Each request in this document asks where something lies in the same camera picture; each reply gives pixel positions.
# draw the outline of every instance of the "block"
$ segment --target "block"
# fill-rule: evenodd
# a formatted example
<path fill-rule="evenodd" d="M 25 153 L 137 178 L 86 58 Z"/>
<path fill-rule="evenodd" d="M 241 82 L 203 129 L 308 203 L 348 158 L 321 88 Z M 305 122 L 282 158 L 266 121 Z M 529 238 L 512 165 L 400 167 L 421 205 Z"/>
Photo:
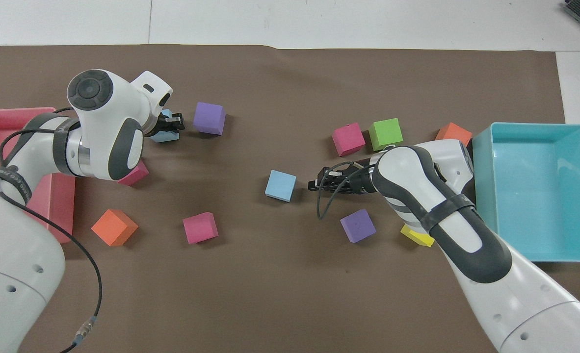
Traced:
<path fill-rule="evenodd" d="M 200 243 L 218 236 L 216 221 L 211 212 L 194 215 L 183 220 L 187 243 Z"/>
<path fill-rule="evenodd" d="M 351 243 L 357 243 L 377 232 L 369 213 L 364 208 L 341 219 L 340 224 Z"/>
<path fill-rule="evenodd" d="M 194 112 L 194 129 L 221 135 L 225 128 L 225 108 L 222 105 L 198 102 Z"/>
<path fill-rule="evenodd" d="M 121 210 L 107 210 L 92 226 L 93 232 L 109 246 L 124 244 L 136 229 L 137 224 Z"/>
<path fill-rule="evenodd" d="M 156 143 L 166 142 L 166 141 L 174 141 L 179 139 L 179 134 L 173 131 L 160 131 L 156 134 L 149 137 L 151 140 L 155 141 Z"/>
<path fill-rule="evenodd" d="M 131 170 L 131 172 L 124 178 L 118 180 L 119 184 L 128 185 L 129 187 L 138 181 L 142 180 L 146 175 L 148 175 L 148 169 L 142 159 L 137 163 L 137 166 Z"/>
<path fill-rule="evenodd" d="M 436 139 L 459 139 L 463 145 L 467 146 L 469 145 L 469 141 L 471 141 L 472 135 L 471 132 L 462 127 L 454 123 L 449 123 L 438 131 Z"/>
<path fill-rule="evenodd" d="M 388 145 L 404 141 L 399 127 L 399 119 L 375 121 L 369 128 L 373 151 L 381 151 Z"/>
<path fill-rule="evenodd" d="M 335 129 L 332 138 L 333 143 L 336 146 L 336 151 L 341 157 L 357 152 L 366 145 L 358 123 L 352 123 Z"/>
<path fill-rule="evenodd" d="M 296 176 L 271 170 L 264 193 L 268 197 L 290 202 L 294 183 L 296 183 Z"/>
<path fill-rule="evenodd" d="M 414 230 L 411 230 L 407 224 L 405 224 L 401 229 L 401 234 L 406 235 L 406 237 L 409 237 L 418 245 L 427 246 L 429 248 L 434 244 L 434 238 L 429 236 L 429 234 L 415 232 Z"/>

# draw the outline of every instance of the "teal plastic container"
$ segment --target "teal plastic container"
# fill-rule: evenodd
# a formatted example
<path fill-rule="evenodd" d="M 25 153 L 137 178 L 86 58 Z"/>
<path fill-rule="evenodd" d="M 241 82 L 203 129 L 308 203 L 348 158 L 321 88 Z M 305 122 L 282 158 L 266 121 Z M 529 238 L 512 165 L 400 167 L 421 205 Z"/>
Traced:
<path fill-rule="evenodd" d="M 530 261 L 580 261 L 580 125 L 492 123 L 474 137 L 478 213 Z"/>

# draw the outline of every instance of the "red plastic container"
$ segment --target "red plastic container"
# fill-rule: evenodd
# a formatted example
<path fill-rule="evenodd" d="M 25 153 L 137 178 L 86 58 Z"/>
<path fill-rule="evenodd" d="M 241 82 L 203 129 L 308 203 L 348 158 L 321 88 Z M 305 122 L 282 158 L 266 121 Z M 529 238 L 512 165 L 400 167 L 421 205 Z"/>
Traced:
<path fill-rule="evenodd" d="M 0 143 L 12 132 L 22 129 L 36 115 L 52 111 L 54 111 L 52 107 L 0 109 Z M 17 137 L 7 143 L 4 149 L 5 155 L 12 150 L 16 142 Z M 61 173 L 44 176 L 36 190 L 33 190 L 32 199 L 28 203 L 29 208 L 57 223 L 70 234 L 72 234 L 74 217 L 75 179 L 73 176 Z M 58 230 L 42 221 L 37 221 L 43 224 L 59 243 L 70 241 Z"/>

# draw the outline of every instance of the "white tabletop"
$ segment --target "white tabletop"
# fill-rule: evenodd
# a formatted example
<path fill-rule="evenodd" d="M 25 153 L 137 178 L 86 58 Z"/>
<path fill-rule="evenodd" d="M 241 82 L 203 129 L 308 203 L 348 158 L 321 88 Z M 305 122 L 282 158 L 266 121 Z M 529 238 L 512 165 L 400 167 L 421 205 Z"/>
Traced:
<path fill-rule="evenodd" d="M 0 45 L 556 51 L 580 124 L 580 25 L 558 0 L 0 0 Z"/>

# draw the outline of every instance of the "purple cube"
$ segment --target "purple cube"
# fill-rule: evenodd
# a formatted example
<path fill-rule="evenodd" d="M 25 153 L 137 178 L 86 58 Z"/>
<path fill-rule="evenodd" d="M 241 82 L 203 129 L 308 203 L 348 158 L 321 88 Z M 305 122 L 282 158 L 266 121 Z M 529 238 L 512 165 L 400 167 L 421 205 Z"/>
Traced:
<path fill-rule="evenodd" d="M 377 232 L 369 213 L 364 208 L 341 219 L 340 223 L 351 243 L 357 243 Z"/>
<path fill-rule="evenodd" d="M 225 128 L 225 108 L 222 105 L 198 102 L 194 113 L 194 129 L 221 135 Z"/>

